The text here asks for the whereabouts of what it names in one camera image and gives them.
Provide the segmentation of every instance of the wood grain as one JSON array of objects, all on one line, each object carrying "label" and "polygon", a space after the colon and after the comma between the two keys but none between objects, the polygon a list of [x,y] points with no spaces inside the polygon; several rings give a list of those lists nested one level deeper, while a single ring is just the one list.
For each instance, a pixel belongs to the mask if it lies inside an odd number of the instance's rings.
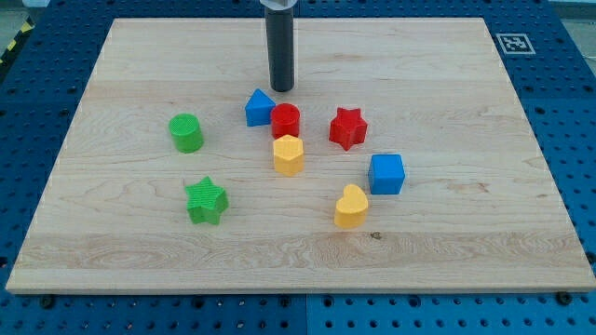
[{"label": "wood grain", "polygon": [[[593,273],[480,19],[297,20],[305,171],[273,169],[261,20],[115,20],[9,278],[19,294],[585,291]],[[327,140],[359,106],[365,143]],[[175,151],[177,113],[205,144]],[[399,196],[333,224],[372,154],[401,153]],[[230,208],[194,225],[184,185],[210,175]]]}]

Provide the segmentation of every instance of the green star block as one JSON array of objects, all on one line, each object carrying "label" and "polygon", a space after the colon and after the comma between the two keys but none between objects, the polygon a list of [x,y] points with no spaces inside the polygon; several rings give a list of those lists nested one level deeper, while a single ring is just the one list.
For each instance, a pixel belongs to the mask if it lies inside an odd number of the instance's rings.
[{"label": "green star block", "polygon": [[220,216],[228,208],[225,190],[205,177],[197,184],[185,187],[188,194],[186,209],[193,223],[220,224]]}]

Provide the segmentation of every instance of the heart-shaped block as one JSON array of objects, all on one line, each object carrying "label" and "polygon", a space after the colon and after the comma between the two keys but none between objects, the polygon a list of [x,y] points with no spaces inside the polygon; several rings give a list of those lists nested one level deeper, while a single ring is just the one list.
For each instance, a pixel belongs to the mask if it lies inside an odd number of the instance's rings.
[{"label": "heart-shaped block", "polygon": [[361,226],[366,221],[369,200],[357,185],[348,184],[344,196],[335,203],[334,222],[340,228],[350,229]]}]

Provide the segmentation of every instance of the red star block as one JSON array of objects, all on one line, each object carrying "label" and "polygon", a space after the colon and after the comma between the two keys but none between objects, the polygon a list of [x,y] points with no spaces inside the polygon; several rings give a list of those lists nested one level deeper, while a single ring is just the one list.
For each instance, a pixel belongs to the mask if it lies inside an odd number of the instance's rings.
[{"label": "red star block", "polygon": [[339,107],[329,130],[329,141],[339,143],[348,151],[352,145],[364,142],[367,126],[360,116],[360,108],[348,110]]}]

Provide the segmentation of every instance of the green cylinder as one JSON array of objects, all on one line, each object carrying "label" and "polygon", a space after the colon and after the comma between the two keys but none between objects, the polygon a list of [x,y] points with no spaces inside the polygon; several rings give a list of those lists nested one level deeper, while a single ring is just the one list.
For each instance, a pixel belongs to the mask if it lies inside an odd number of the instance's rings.
[{"label": "green cylinder", "polygon": [[169,121],[169,133],[174,140],[176,149],[190,154],[203,146],[203,134],[196,116],[192,114],[178,114]]}]

